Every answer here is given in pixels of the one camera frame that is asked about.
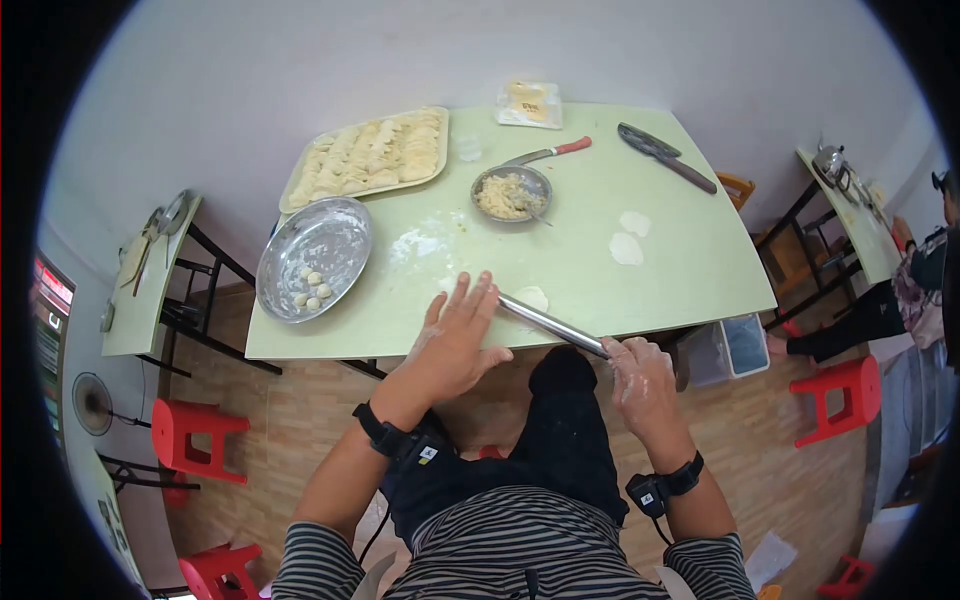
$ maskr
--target package of dumpling wrappers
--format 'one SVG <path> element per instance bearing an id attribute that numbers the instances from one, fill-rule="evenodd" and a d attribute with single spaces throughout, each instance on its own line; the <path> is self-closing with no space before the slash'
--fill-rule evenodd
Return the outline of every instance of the package of dumpling wrappers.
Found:
<path id="1" fill-rule="evenodd" d="M 417 185 L 446 166 L 450 115 L 423 107 L 320 135 L 303 149 L 280 196 L 293 214 L 330 196 L 357 198 Z"/>
<path id="2" fill-rule="evenodd" d="M 510 82 L 496 97 L 496 122 L 558 130 L 564 127 L 560 88 L 556 84 Z"/>

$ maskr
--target plastic storage box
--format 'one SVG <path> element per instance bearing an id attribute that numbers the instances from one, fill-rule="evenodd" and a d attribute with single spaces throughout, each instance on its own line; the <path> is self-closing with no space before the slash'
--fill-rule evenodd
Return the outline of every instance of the plastic storage box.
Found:
<path id="1" fill-rule="evenodd" d="M 756 314 L 707 324 L 685 344 L 694 387 L 746 377 L 770 367 L 766 333 Z"/>

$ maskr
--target striped shirt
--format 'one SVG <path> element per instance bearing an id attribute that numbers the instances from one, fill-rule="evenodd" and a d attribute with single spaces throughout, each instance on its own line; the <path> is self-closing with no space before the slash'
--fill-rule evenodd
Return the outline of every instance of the striped shirt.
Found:
<path id="1" fill-rule="evenodd" d="M 627 563 L 603 512 L 542 488 L 496 488 L 430 517 L 414 535 L 413 560 L 384 598 L 669 598 Z M 694 595 L 756 598 L 740 538 L 683 540 L 665 564 Z M 296 522 L 272 591 L 288 598 L 348 600 L 364 571 L 328 527 Z"/>

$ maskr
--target kettle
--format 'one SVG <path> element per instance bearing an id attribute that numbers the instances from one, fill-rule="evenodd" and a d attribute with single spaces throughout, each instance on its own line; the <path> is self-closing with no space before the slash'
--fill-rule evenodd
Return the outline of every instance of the kettle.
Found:
<path id="1" fill-rule="evenodd" d="M 829 187 L 846 190 L 850 187 L 850 169 L 843 156 L 843 146 L 824 146 L 824 135 L 817 142 L 817 155 L 813 158 L 813 170 Z"/>

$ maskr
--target tiled floor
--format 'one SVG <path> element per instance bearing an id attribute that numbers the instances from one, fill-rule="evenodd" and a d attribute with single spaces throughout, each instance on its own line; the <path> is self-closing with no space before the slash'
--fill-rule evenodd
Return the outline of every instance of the tiled floor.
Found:
<path id="1" fill-rule="evenodd" d="M 241 348 L 252 303 L 251 293 L 218 299 L 211 334 Z M 816 323 L 830 312 L 830 303 L 824 304 L 819 313 L 805 315 L 808 322 Z M 475 456 L 484 444 L 497 444 L 502 451 L 513 445 L 530 400 L 526 378 L 544 353 L 542 348 L 518 351 L 513 363 L 493 370 L 468 395 L 440 407 L 458 443 L 468 449 L 467 456 Z M 284 530 L 304 482 L 375 382 L 328 361 L 278 363 L 284 375 L 277 377 L 182 337 L 175 363 L 193 378 L 174 375 L 172 397 L 220 403 L 222 410 L 248 417 L 252 428 L 229 447 L 229 463 L 246 473 L 249 483 L 198 480 L 203 489 L 185 509 L 168 509 L 174 545 L 187 555 L 226 540 L 257 542 L 264 552 L 252 576 L 265 584 L 276 574 Z M 601 361 L 595 366 L 613 456 L 621 483 L 626 483 L 635 472 L 649 471 L 649 463 L 612 408 L 608 367 Z M 793 446 L 813 428 L 812 405 L 791 395 L 787 386 L 810 373 L 803 359 L 775 359 L 766 372 L 705 389 L 691 387 L 680 395 L 693 438 L 730 502 L 746 554 L 768 530 L 799 551 L 778 579 L 784 598 L 812 597 L 840 554 L 849 550 L 863 489 L 864 429 L 800 450 Z M 386 503 L 376 498 L 357 530 L 357 552 L 385 510 Z M 650 520 L 633 508 L 620 538 L 630 563 L 653 577 L 663 543 Z M 400 560 L 385 581 L 393 580 L 409 559 L 388 524 L 367 565 L 394 550 Z"/>

